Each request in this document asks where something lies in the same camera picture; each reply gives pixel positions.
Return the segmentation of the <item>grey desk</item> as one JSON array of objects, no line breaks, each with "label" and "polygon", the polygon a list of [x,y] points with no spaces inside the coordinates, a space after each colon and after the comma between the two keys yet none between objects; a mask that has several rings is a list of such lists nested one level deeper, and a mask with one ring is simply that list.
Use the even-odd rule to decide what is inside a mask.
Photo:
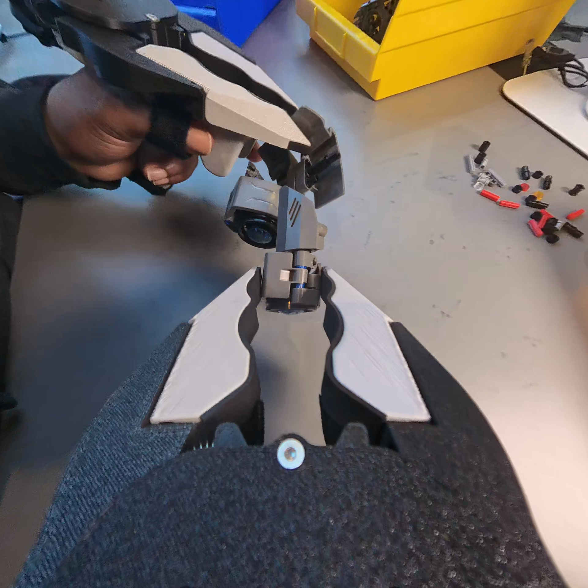
[{"label": "grey desk", "polygon": [[[586,205],[587,161],[512,107],[483,68],[372,101],[283,1],[245,46],[339,138],[346,193],[319,211],[322,262],[399,320],[459,380],[509,453],[544,544],[587,587],[587,240],[549,245],[524,207],[471,190],[465,155],[489,140],[507,182],[553,175],[554,215]],[[222,223],[244,168],[201,167],[167,198],[134,183],[25,202],[12,281],[1,437],[1,587],[18,575],[70,452],[107,398],[177,326],[263,261]]]}]

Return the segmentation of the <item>blue storage bin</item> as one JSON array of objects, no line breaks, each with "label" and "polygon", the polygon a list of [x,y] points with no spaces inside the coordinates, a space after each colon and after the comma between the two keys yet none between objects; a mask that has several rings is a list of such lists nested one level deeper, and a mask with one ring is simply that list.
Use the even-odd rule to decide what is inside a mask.
[{"label": "blue storage bin", "polygon": [[242,47],[280,1],[172,1],[179,11]]}]

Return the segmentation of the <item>white rounded flat plate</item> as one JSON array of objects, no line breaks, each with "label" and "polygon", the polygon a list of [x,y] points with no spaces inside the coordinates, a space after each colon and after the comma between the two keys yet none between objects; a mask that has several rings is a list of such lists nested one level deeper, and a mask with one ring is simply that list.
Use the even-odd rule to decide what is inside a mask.
[{"label": "white rounded flat plate", "polygon": [[566,86],[557,69],[506,81],[503,97],[587,158],[587,87]]}]

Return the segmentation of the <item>yellow storage bin with ledge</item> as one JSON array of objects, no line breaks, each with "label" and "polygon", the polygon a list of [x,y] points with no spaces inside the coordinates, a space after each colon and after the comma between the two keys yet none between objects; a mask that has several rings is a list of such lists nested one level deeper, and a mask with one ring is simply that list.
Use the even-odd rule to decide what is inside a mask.
[{"label": "yellow storage bin with ledge", "polygon": [[296,1],[310,37],[379,100],[542,45],[574,1],[398,1],[378,42],[353,18],[363,1]]}]

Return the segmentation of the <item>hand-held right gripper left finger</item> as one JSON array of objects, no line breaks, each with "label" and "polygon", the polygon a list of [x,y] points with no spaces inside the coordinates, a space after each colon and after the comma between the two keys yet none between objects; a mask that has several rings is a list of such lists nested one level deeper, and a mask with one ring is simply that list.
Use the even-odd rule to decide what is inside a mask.
[{"label": "hand-held right gripper left finger", "polygon": [[234,423],[264,444],[264,406],[252,341],[259,330],[261,269],[246,272],[190,321],[153,399],[148,424],[187,424],[197,445]]}]

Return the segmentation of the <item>person's left forearm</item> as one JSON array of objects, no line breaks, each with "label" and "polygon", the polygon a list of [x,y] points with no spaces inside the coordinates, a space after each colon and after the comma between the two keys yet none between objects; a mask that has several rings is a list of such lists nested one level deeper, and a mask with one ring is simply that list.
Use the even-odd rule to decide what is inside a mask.
[{"label": "person's left forearm", "polygon": [[121,180],[105,182],[74,169],[58,155],[45,126],[49,91],[65,75],[1,81],[1,192],[33,196],[76,185],[115,190]]}]

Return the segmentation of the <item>person's black printed clothing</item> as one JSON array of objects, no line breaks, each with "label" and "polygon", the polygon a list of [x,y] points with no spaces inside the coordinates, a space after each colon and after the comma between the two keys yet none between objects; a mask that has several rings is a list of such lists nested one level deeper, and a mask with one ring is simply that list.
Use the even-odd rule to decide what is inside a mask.
[{"label": "person's black printed clothing", "polygon": [[22,203],[1,193],[1,416],[17,406],[6,389],[11,333],[11,281],[17,253]]}]

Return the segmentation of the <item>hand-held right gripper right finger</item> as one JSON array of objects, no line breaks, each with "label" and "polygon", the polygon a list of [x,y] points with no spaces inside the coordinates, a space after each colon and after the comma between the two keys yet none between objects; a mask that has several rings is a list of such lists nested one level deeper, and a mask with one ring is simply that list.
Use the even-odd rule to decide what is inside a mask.
[{"label": "hand-held right gripper right finger", "polygon": [[321,296],[329,340],[319,395],[326,444],[351,423],[365,427],[370,444],[389,444],[390,423],[430,423],[393,319],[331,268],[323,269]]}]

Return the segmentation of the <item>pile of small brick parts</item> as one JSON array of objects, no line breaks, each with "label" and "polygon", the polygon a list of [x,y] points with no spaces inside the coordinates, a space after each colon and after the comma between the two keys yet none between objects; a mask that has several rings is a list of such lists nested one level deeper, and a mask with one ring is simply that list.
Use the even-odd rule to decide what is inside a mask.
[{"label": "pile of small brick parts", "polygon": [[556,245],[563,236],[582,241],[587,238],[578,224],[587,220],[587,206],[577,206],[563,214],[552,208],[549,198],[555,194],[555,179],[542,169],[521,165],[515,169],[516,179],[507,182],[490,165],[488,153],[492,143],[480,141],[465,156],[465,169],[477,195],[506,210],[525,212],[525,225],[531,235],[549,245]]}]

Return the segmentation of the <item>grey toy brick wing assembly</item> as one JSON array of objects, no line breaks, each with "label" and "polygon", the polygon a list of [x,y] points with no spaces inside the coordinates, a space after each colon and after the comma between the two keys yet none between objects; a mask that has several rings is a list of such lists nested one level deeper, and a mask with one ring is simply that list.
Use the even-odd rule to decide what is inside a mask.
[{"label": "grey toy brick wing assembly", "polygon": [[309,107],[298,108],[293,121],[310,146],[280,148],[262,144],[259,154],[270,179],[265,180],[250,163],[229,197],[224,223],[248,245],[276,248],[280,195],[310,194],[318,209],[345,193],[341,151],[334,130]]}]

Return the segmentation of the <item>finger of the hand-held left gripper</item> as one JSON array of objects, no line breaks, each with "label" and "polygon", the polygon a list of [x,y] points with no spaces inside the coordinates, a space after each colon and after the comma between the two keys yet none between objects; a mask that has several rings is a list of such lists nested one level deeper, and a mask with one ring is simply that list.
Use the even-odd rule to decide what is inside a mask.
[{"label": "finger of the hand-held left gripper", "polygon": [[236,160],[245,158],[245,147],[251,147],[254,141],[280,148],[290,143],[304,148],[311,145],[286,111],[218,77],[180,49],[147,45],[137,53],[204,90],[204,119],[212,126],[214,145],[202,157],[202,163],[210,173],[227,176]]},{"label": "finger of the hand-held left gripper", "polygon": [[297,112],[296,104],[257,64],[205,31],[182,33],[182,49],[211,75],[208,82],[203,73],[196,75],[208,87],[207,109],[215,104],[243,116],[277,110],[291,117]]}]

